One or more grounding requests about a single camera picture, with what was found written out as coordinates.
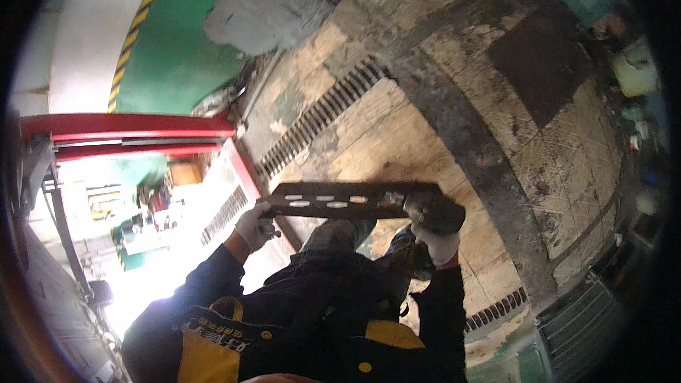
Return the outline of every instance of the white work glove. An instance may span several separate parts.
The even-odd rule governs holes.
[[[260,217],[269,211],[272,205],[268,202],[259,202],[251,210],[246,211],[234,225],[236,232],[241,235],[251,253],[259,251],[266,242],[275,235],[279,237],[275,230],[275,222],[271,217]]]
[[[416,236],[417,243],[428,246],[428,254],[432,264],[436,267],[450,261],[459,249],[459,234],[439,235],[430,232],[417,223],[411,224],[411,232]]]

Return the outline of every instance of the yellow and black hazard stripe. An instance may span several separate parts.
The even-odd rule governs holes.
[[[140,34],[140,25],[142,21],[146,19],[149,14],[149,6],[154,0],[142,0],[140,8],[135,14],[135,18],[130,24],[130,29],[123,42],[123,48],[121,48],[121,55],[118,57],[118,62],[116,63],[116,72],[114,73],[114,79],[111,83],[111,93],[109,94],[109,106],[107,108],[108,113],[113,113],[116,109],[116,97],[118,92],[121,90],[121,80],[123,79],[123,73],[125,73],[125,64],[127,64],[130,59],[130,52],[132,50],[132,45],[134,45],[137,40],[138,34]]]

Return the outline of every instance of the shoe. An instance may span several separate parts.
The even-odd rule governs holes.
[[[403,272],[405,276],[428,281],[435,272],[428,246],[416,243],[416,236],[405,227],[395,234],[387,248],[388,268]]]

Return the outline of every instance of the jeans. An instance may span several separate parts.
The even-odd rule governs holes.
[[[364,240],[369,237],[375,226],[376,219],[329,219],[315,228],[312,234],[310,234],[310,238],[308,238],[302,249],[300,249],[300,252],[327,250],[341,253],[353,253],[360,247]],[[374,263],[383,276],[383,284],[394,297],[394,304],[399,307],[406,298],[406,292],[409,290],[411,277],[405,276],[402,271],[390,268],[388,266],[389,259],[389,253],[387,253],[385,256],[376,259]]]

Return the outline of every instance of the oval hole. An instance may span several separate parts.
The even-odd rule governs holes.
[[[350,202],[354,202],[357,204],[364,204],[367,201],[369,201],[369,199],[362,195],[353,195],[352,197],[350,197]]]
[[[329,201],[326,203],[326,207],[330,207],[332,209],[342,209],[347,207],[347,203],[345,201]]]

